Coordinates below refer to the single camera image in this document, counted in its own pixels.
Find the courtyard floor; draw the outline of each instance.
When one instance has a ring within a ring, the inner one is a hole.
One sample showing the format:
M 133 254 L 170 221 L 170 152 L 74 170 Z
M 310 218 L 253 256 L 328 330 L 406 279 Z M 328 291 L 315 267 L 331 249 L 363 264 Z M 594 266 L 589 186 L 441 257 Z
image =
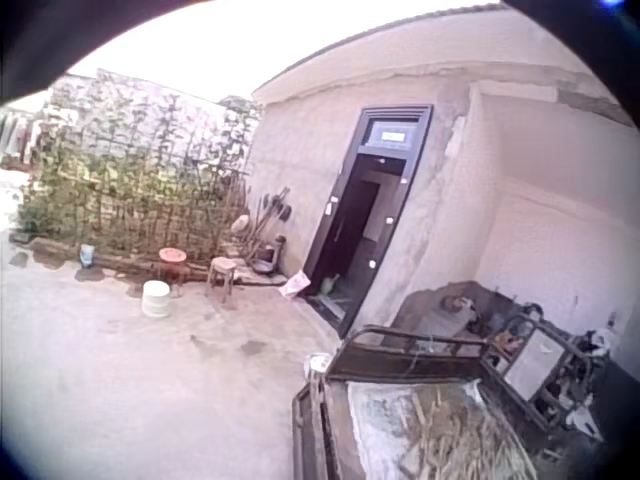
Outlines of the courtyard floor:
M 189 283 L 152 320 L 132 279 L 2 235 L 2 441 L 30 478 L 291 478 L 303 360 L 337 345 L 307 305 Z

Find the white building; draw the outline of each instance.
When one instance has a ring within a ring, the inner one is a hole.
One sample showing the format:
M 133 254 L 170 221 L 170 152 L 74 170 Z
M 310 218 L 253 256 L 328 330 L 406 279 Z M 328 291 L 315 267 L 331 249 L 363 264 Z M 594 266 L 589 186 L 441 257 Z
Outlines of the white building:
M 254 98 L 265 113 L 252 194 L 291 189 L 283 268 L 304 269 L 316 299 L 339 275 L 341 298 L 316 307 L 342 334 L 429 331 L 433 295 L 421 292 L 459 282 L 485 300 L 537 302 L 572 333 L 610 318 L 627 328 L 640 135 L 528 18 L 493 5 L 396 22 L 298 62 Z

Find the doorway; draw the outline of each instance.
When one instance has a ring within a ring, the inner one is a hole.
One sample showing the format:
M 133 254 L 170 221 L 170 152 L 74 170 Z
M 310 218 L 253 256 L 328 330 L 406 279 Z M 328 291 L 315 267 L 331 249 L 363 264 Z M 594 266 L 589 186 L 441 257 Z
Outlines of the doorway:
M 305 299 L 341 338 L 390 244 L 430 118 L 428 106 L 362 112 L 304 268 Z

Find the dark metal door frame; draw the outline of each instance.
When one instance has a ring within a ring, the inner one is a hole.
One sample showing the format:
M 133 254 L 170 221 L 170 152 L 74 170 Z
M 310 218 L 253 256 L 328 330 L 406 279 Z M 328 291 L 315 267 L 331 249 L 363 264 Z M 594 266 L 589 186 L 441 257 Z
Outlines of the dark metal door frame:
M 380 268 L 382 260 L 384 259 L 387 249 L 391 244 L 391 238 L 395 232 L 398 219 L 402 213 L 402 209 L 407 201 L 413 178 L 417 171 L 424 145 L 426 142 L 427 132 L 429 130 L 429 124 L 431 122 L 431 116 L 433 112 L 432 105 L 395 105 L 395 106 L 380 106 L 380 107 L 367 107 L 362 110 L 360 119 L 356 126 L 351 144 L 347 150 L 345 160 L 343 162 L 342 171 L 338 175 L 331 195 L 327 204 L 332 203 L 332 212 L 329 215 L 323 214 L 320 225 L 316 230 L 316 235 L 311 244 L 311 249 L 307 255 L 307 260 L 304 265 L 304 272 L 311 278 L 314 270 L 318 266 L 318 260 L 320 254 L 327 240 L 327 236 L 331 225 L 335 219 L 335 212 L 338 210 L 340 201 L 342 200 L 345 188 L 353 171 L 353 167 L 356 162 L 358 154 L 375 155 L 379 157 L 396 158 L 404 160 L 404 169 L 398 189 L 396 190 L 392 204 L 389 209 L 388 217 L 390 217 L 391 223 L 385 221 L 382 233 L 378 239 L 376 249 L 370 261 L 375 262 L 372 268 L 367 270 L 368 275 L 365 275 L 364 281 L 357 287 L 356 298 L 354 298 L 348 311 L 345 313 L 344 319 L 338 324 L 333 325 L 340 338 L 344 338 L 349 332 L 356 315 L 362 306 L 373 280 Z M 409 150 L 397 150 L 388 148 L 370 147 L 364 145 L 367 132 L 370 125 L 375 120 L 403 120 L 403 121 L 415 121 L 417 123 L 416 132 L 414 135 L 414 141 Z

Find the wooden stool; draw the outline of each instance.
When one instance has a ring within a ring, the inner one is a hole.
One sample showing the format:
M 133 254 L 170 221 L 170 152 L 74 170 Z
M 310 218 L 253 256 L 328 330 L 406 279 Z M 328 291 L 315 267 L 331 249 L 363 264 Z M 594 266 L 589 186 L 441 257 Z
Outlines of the wooden stool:
M 207 295 L 209 290 L 212 290 L 218 280 L 218 275 L 222 275 L 224 278 L 222 303 L 227 301 L 227 295 L 231 295 L 231 289 L 233 288 L 233 274 L 236 271 L 236 262 L 226 257 L 216 257 L 211 260 L 211 266 L 209 267 L 209 276 L 207 277 Z
M 178 284 L 178 295 L 182 290 L 185 278 L 191 273 L 191 269 L 185 265 L 187 254 L 177 248 L 163 248 L 158 252 L 160 263 L 154 265 L 156 275 L 169 285 Z

